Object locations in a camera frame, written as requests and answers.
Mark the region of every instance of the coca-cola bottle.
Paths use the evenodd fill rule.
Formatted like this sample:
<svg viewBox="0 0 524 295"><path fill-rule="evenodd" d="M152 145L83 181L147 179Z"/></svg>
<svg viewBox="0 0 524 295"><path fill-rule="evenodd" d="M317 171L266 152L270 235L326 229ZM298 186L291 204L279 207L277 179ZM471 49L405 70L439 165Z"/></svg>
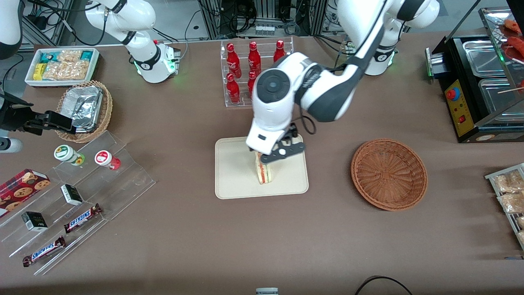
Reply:
<svg viewBox="0 0 524 295"><path fill-rule="evenodd" d="M247 60L249 62L249 70L255 71L255 74L258 76L262 70L260 53L258 52L257 43L255 41L249 42L249 56L247 57Z"/></svg>
<svg viewBox="0 0 524 295"><path fill-rule="evenodd" d="M240 70L240 59L238 54L235 52L235 46L233 43L228 43L227 48L227 67L230 72L235 75L235 78L240 78L242 76L242 70Z"/></svg>
<svg viewBox="0 0 524 295"><path fill-rule="evenodd" d="M237 82L235 81L235 77L232 73L227 73L227 93L230 96L230 100L232 104L239 104L240 103L240 88L238 87Z"/></svg>
<svg viewBox="0 0 524 295"><path fill-rule="evenodd" d="M284 55L286 55L286 52L284 51L284 41L278 40L277 49L275 50L275 54L273 55L273 62L277 62L277 60L279 60Z"/></svg>
<svg viewBox="0 0 524 295"><path fill-rule="evenodd" d="M253 95L253 85L255 85L256 78L257 78L257 73L255 73L255 71L249 71L249 80L247 82L247 89L249 89L249 98L251 99Z"/></svg>

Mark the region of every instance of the brown wicker basket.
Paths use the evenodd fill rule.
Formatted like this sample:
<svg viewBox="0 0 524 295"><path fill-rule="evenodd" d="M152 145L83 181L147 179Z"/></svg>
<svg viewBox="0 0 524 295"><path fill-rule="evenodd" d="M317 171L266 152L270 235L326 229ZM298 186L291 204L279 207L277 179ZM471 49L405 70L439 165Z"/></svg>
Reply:
<svg viewBox="0 0 524 295"><path fill-rule="evenodd" d="M111 112L113 111L113 99L111 98L111 93L109 93L107 88L98 81L89 81L86 83L75 85L72 88L87 87L87 86L98 86L102 89L102 91L104 91L104 96L102 98L102 105L100 108L98 127L92 133L69 134L69 133L65 133L62 131L56 131L58 136L62 138L63 140L72 141L76 143L90 142L93 139L100 136L100 134L102 134L107 129L107 126L109 125L109 121L111 120ZM62 110L62 104L64 102L65 96L66 94L64 93L64 95L62 95L62 99L60 99L60 102L58 103L57 113L60 113L60 110Z"/></svg>
<svg viewBox="0 0 524 295"><path fill-rule="evenodd" d="M419 156L391 139L361 145L351 161L351 178L368 202L388 211L412 208L428 188L428 173Z"/></svg>

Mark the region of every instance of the aluminum foil container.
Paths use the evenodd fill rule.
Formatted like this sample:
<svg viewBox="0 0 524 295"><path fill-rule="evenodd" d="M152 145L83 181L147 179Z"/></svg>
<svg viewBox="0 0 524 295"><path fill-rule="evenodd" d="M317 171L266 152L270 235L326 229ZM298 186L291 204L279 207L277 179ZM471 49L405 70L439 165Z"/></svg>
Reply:
<svg viewBox="0 0 524 295"><path fill-rule="evenodd" d="M77 133L96 129L103 91L97 86L72 88L65 93L60 114L71 118Z"/></svg>

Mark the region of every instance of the cookie box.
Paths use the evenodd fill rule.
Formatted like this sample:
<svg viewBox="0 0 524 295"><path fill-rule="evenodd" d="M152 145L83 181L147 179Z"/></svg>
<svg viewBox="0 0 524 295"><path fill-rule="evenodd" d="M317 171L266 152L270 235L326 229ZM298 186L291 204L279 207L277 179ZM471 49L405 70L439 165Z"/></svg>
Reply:
<svg viewBox="0 0 524 295"><path fill-rule="evenodd" d="M15 177L0 185L0 218L49 184L51 182L46 175L24 169Z"/></svg>

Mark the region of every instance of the white tray of snacks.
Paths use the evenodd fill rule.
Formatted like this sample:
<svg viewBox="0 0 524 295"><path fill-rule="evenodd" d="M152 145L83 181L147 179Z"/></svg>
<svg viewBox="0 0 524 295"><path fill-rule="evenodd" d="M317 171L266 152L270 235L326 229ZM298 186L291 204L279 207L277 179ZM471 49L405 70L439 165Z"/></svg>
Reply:
<svg viewBox="0 0 524 295"><path fill-rule="evenodd" d="M89 47L38 49L25 82L33 87L62 87L90 81L99 51Z"/></svg>
<svg viewBox="0 0 524 295"><path fill-rule="evenodd" d="M524 163L484 176L524 250Z"/></svg>

